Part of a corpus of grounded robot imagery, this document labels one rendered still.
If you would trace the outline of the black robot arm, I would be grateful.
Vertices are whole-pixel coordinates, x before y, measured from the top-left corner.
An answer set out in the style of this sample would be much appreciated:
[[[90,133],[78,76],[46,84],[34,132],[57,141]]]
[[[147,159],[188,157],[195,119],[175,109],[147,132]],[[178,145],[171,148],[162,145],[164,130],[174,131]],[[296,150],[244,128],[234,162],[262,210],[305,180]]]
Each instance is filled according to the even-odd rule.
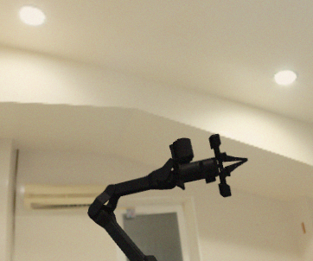
[[[88,217],[107,231],[130,261],[157,261],[157,259],[153,255],[145,256],[118,224],[113,211],[117,208],[120,196],[151,189],[172,189],[176,186],[185,190],[185,182],[199,180],[197,167],[195,162],[192,162],[195,156],[191,140],[179,138],[169,146],[169,149],[172,158],[162,168],[143,177],[107,185],[105,191],[97,196],[88,209]],[[104,205],[107,201],[108,203]]]

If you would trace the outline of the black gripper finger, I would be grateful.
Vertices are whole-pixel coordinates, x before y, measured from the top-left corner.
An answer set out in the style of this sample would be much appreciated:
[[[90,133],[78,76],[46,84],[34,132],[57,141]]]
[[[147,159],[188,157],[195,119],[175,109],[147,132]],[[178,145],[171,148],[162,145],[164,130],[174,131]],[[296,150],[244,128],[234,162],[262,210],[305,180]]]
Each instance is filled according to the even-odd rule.
[[[226,166],[225,169],[227,169],[228,176],[231,176],[230,173],[231,173],[234,169],[236,169],[237,167],[239,167],[241,164],[243,164],[243,163],[245,163],[245,162],[248,162],[248,160],[241,161],[241,162],[237,162],[237,163],[235,163],[235,164]]]
[[[225,157],[225,160],[226,160],[226,161],[223,161],[223,162],[236,162],[236,161],[248,160],[248,158],[229,156],[229,155],[227,155],[226,151],[225,152],[221,152],[221,153],[224,153],[224,157]]]

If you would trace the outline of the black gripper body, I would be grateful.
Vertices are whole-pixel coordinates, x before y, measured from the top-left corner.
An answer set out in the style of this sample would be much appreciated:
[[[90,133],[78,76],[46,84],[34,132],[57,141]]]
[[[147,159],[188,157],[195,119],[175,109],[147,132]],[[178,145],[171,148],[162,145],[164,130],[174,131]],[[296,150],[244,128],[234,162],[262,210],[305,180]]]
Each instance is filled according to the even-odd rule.
[[[226,183],[228,176],[227,169],[223,168],[223,161],[225,160],[224,153],[220,152],[221,140],[220,134],[211,135],[208,139],[211,150],[214,150],[215,157],[210,157],[206,160],[195,162],[197,167],[199,180],[207,179],[211,177],[220,177],[219,189],[220,195],[223,197],[231,196],[231,188]],[[218,162],[218,164],[217,164]],[[219,172],[220,169],[220,172]]]

